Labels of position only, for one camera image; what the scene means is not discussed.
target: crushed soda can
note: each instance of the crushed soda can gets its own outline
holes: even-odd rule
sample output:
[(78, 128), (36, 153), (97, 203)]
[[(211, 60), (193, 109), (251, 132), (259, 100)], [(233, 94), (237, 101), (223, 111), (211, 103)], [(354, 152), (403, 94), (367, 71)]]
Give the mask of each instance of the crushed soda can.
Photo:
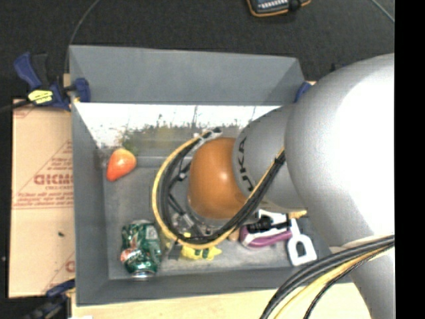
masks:
[(161, 264), (161, 246), (155, 225), (139, 220), (122, 227), (121, 262), (134, 278), (149, 278)]

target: plastic strawberry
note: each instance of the plastic strawberry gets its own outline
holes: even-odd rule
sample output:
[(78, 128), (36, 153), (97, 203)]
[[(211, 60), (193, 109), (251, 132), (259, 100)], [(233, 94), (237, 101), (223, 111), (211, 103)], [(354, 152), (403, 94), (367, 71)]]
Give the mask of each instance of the plastic strawberry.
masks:
[(136, 165), (137, 160), (131, 151), (118, 148), (109, 158), (106, 179), (111, 182), (116, 181), (131, 172)]

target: white plastic handle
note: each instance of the white plastic handle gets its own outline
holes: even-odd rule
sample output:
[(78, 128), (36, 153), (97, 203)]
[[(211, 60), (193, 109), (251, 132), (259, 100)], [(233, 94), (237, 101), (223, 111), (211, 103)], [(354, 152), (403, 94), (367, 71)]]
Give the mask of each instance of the white plastic handle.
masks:
[[(314, 249), (313, 242), (307, 235), (300, 233), (297, 221), (295, 219), (291, 219), (291, 232), (292, 238), (288, 240), (287, 249), (292, 265), (299, 266), (304, 263), (317, 260), (317, 254)], [(302, 243), (304, 246), (305, 254), (298, 254), (298, 243)]]

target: gray bin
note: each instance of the gray bin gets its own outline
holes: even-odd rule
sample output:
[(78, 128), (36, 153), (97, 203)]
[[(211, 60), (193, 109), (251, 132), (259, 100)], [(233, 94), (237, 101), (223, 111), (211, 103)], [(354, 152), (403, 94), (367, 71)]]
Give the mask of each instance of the gray bin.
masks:
[[(87, 117), (98, 103), (281, 106), (291, 103), (303, 75), (294, 58), (72, 46), (71, 79), (83, 76), (92, 101), (72, 108), (76, 283), (78, 305), (176, 298), (277, 288), (301, 267), (292, 267), (284, 245), (249, 251), (225, 241), (214, 261), (164, 261), (157, 275), (136, 282), (119, 261), (121, 227), (151, 219), (150, 192), (162, 161), (191, 135), (175, 132), (137, 157), (137, 168), (109, 183), (99, 143)], [(227, 128), (231, 134), (235, 129)], [(319, 257), (329, 249), (308, 218), (302, 231)]]

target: black floor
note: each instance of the black floor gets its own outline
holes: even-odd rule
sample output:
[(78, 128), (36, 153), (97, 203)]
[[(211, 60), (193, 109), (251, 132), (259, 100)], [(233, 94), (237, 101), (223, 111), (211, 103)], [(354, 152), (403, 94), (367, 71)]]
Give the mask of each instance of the black floor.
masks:
[[(46, 52), (48, 74), (64, 72), (71, 36), (95, 1), (0, 0), (0, 107), (27, 91), (13, 69), (23, 52)], [(394, 16), (394, 0), (375, 1)], [(394, 52), (394, 22), (371, 0), (313, 0), (292, 15), (267, 19), (250, 15), (244, 0), (101, 0), (74, 43), (293, 56), (307, 80), (318, 80), (333, 66)], [(0, 317), (8, 319), (43, 299), (6, 299), (10, 113), (0, 114), (0, 138)]]

